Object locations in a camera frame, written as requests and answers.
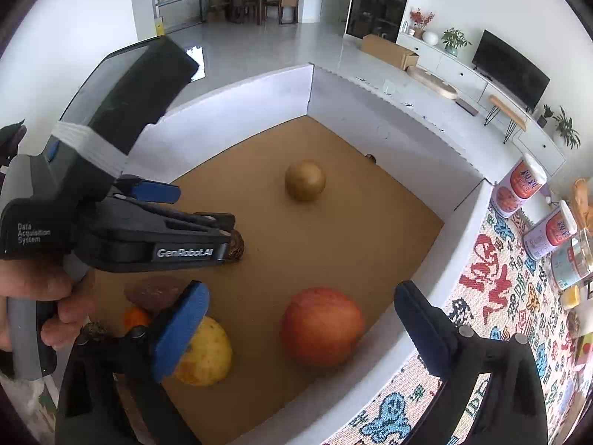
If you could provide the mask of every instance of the red apple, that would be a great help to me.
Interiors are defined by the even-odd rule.
[[[364,329],[364,316],[348,296],[328,288],[309,288],[288,303],[280,339],[299,363],[333,367],[348,359]]]

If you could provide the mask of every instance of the red and white can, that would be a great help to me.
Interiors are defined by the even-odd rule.
[[[534,261],[538,261],[576,234],[576,221],[565,201],[539,221],[523,236],[523,247]]]
[[[544,168],[530,154],[523,154],[517,165],[494,187],[490,203],[499,216],[508,219],[546,182]]]

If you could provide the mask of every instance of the human hand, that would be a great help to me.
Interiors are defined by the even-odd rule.
[[[49,260],[0,260],[0,349],[13,349],[8,331],[7,297],[58,301],[57,315],[45,322],[41,339],[54,349],[76,339],[87,315],[94,310],[94,300],[84,286],[71,294],[72,285],[66,272]]]

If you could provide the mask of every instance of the tv stand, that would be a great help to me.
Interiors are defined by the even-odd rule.
[[[524,104],[518,102],[510,91],[499,82],[489,75],[481,73],[473,64],[460,62],[444,50],[431,47],[410,35],[400,33],[397,37],[397,44],[418,54],[417,65],[419,67],[428,70],[455,87],[460,98],[479,112],[480,115],[476,119],[480,120],[482,124],[484,118],[492,111],[491,96],[494,96],[516,114],[521,122],[518,123],[516,130],[511,129],[512,132],[505,135],[505,140],[511,141],[507,142],[507,145],[514,144],[520,151],[529,152],[546,169],[548,175],[554,175],[564,164],[566,158],[561,150],[533,120],[531,113],[525,110]],[[509,127],[508,118],[500,113],[491,119],[491,123],[500,130],[500,140],[502,141],[505,130],[508,130]]]

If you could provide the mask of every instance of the tablecloth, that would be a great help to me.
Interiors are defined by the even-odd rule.
[[[488,209],[459,283],[444,311],[455,324],[467,324],[480,336],[509,339],[527,336],[544,390],[549,441],[567,407],[572,390],[576,343],[567,328],[567,313],[547,282],[540,262],[521,244],[526,225],[518,217],[504,220]],[[397,445],[424,413],[440,386],[413,353],[383,390],[324,445]],[[449,441],[462,442],[473,423],[487,384],[481,375],[463,417]]]

